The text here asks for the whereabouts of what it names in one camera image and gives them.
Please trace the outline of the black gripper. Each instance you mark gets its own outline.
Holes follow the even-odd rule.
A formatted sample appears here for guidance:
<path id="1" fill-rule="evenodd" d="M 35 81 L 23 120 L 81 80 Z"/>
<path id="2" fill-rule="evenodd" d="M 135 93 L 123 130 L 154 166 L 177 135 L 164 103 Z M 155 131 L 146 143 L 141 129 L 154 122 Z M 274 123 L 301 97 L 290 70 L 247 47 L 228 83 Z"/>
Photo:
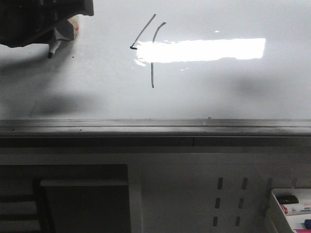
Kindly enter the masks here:
<path id="1" fill-rule="evenodd" d="M 48 44 L 53 29 L 76 15 L 93 16 L 93 1 L 2 0 L 0 43 L 10 48 Z"/>

